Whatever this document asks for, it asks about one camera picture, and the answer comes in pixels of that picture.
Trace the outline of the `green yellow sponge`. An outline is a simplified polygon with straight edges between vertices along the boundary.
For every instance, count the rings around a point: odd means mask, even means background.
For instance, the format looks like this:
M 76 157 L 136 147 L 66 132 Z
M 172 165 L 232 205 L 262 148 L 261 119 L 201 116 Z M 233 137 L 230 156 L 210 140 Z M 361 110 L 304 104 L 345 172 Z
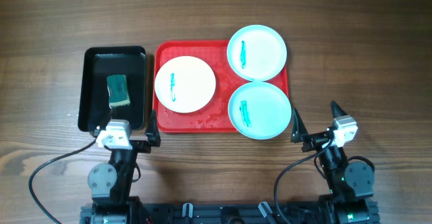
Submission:
M 107 89 L 110 108 L 123 107 L 130 104 L 130 95 L 125 75 L 116 74 L 107 76 Z

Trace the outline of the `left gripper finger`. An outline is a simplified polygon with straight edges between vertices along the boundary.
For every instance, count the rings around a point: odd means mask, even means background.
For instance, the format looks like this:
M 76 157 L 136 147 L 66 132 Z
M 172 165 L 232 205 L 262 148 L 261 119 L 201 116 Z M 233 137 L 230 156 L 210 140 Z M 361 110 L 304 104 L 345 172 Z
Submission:
M 161 137 L 159 133 L 159 128 L 157 126 L 157 112 L 155 109 L 151 111 L 148 125 L 144 134 L 147 137 L 147 141 L 151 146 L 161 145 Z
M 94 130 L 94 136 L 98 136 L 102 130 L 105 130 L 107 124 L 109 123 L 109 121 L 112 118 L 112 115 L 113 115 L 113 109 L 110 109 L 108 114 L 106 114 L 106 116 L 104 116 L 102 121 L 97 125 L 96 129 Z

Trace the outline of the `light blue plate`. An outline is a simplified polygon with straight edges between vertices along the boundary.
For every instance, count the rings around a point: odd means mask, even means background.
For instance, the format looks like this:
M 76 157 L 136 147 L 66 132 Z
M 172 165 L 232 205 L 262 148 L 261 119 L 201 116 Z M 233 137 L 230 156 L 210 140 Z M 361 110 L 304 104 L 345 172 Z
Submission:
M 288 96 L 267 82 L 249 82 L 239 87 L 230 97 L 227 112 L 235 129 L 255 140 L 280 135 L 292 116 Z
M 227 60 L 232 70 L 248 81 L 270 80 L 285 67 L 288 50 L 283 38 L 272 28 L 249 25 L 230 38 Z

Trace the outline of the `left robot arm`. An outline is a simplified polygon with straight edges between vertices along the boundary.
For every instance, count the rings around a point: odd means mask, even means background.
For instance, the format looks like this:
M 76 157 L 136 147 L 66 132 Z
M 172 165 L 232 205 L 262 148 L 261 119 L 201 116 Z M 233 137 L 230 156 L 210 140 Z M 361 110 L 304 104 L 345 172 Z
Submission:
M 161 137 L 157 126 L 157 112 L 152 110 L 145 130 L 146 140 L 132 140 L 129 121 L 110 119 L 105 127 L 97 130 L 96 143 L 109 149 L 107 163 L 96 165 L 88 174 L 88 186 L 92 192 L 92 206 L 85 206 L 80 222 L 88 224 L 151 223 L 151 216 L 139 197 L 131 196 L 136 162 L 140 153 L 150 153 L 159 147 Z

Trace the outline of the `white round plate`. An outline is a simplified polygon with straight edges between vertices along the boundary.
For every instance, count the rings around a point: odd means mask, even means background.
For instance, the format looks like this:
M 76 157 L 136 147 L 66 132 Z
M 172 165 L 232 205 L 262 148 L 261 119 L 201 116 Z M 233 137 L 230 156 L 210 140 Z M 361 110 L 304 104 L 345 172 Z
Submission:
M 170 59 L 155 78 L 156 97 L 164 107 L 176 113 L 202 109 L 212 99 L 215 89 L 215 73 L 198 57 Z

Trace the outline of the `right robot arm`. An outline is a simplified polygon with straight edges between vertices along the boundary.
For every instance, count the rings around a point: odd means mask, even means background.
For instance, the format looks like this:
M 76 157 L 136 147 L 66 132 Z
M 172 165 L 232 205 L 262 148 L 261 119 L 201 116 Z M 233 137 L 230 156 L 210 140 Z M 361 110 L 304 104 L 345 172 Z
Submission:
M 299 112 L 294 109 L 292 139 L 302 143 L 302 151 L 313 151 L 319 172 L 329 187 L 329 194 L 318 200 L 324 223 L 368 223 L 372 214 L 367 199 L 373 196 L 375 166 L 364 157 L 348 158 L 344 145 L 358 131 L 356 120 L 336 102 L 331 102 L 333 121 L 323 132 L 308 133 Z

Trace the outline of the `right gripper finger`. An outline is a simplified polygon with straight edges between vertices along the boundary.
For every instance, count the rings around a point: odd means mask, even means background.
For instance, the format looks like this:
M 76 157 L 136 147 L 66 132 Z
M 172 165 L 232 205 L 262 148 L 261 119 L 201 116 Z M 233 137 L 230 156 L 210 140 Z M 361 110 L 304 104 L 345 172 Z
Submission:
M 292 110 L 292 121 L 291 142 L 304 142 L 308 136 L 308 131 L 297 109 Z
M 347 116 L 347 113 L 335 101 L 331 101 L 330 106 L 333 118 Z

